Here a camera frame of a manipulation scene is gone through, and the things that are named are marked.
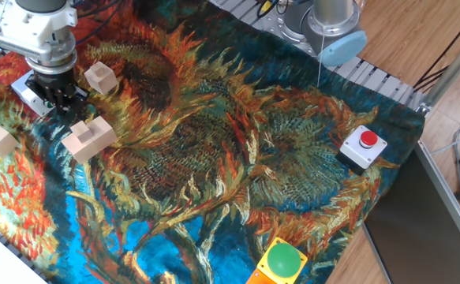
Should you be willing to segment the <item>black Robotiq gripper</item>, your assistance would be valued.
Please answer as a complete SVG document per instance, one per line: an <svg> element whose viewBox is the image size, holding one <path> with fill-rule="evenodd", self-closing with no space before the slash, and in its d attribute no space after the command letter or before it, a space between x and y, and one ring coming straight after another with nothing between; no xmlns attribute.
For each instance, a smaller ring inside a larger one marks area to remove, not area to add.
<svg viewBox="0 0 460 284"><path fill-rule="evenodd" d="M52 91L58 90L58 113L78 113L88 98L88 91L75 87L74 70L64 73L45 74L35 71L33 79L26 80L28 105L37 114L48 114L54 107Z"/></svg>

